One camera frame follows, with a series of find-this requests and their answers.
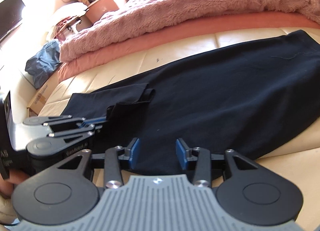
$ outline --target silver screw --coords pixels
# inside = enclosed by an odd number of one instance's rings
[[[110,180],[106,183],[107,188],[120,188],[121,183],[117,180]]]
[[[155,183],[155,184],[160,184],[160,183],[162,183],[163,182],[163,179],[161,179],[161,178],[155,178],[155,179],[153,179],[153,183]]]
[[[199,187],[199,188],[203,188],[203,187],[209,187],[209,182],[206,181],[205,179],[200,179],[200,180],[197,180],[194,185],[196,187]]]

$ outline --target black skirt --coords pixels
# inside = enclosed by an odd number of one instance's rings
[[[95,153],[140,138],[140,174],[180,174],[177,138],[257,159],[320,116],[319,51],[301,30],[219,48],[73,94],[62,114],[107,116]]]

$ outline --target cardboard box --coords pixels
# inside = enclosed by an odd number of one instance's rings
[[[28,116],[39,115],[40,111],[44,107],[48,98],[58,86],[58,72],[54,72],[51,77],[43,84],[43,86],[38,89],[36,94],[30,100],[27,110]]]

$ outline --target television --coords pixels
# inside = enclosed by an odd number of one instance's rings
[[[22,23],[22,0],[4,0],[0,3],[0,43]]]

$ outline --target beige leather couch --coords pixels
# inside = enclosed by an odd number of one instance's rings
[[[67,105],[72,93],[88,93],[197,53],[239,42],[285,35],[298,29],[300,28],[265,28],[208,34],[127,55],[61,82],[48,99],[40,115],[59,115]],[[320,43],[319,29],[303,29]],[[257,162],[291,180],[301,189],[304,204],[297,223],[307,231],[314,230],[320,224],[320,119],[295,139]],[[129,173],[123,172],[123,174],[124,180],[127,180]],[[102,185],[102,176],[102,170],[96,170],[94,183],[97,186]],[[214,184],[218,185],[220,182],[221,180],[218,179],[214,181]]]

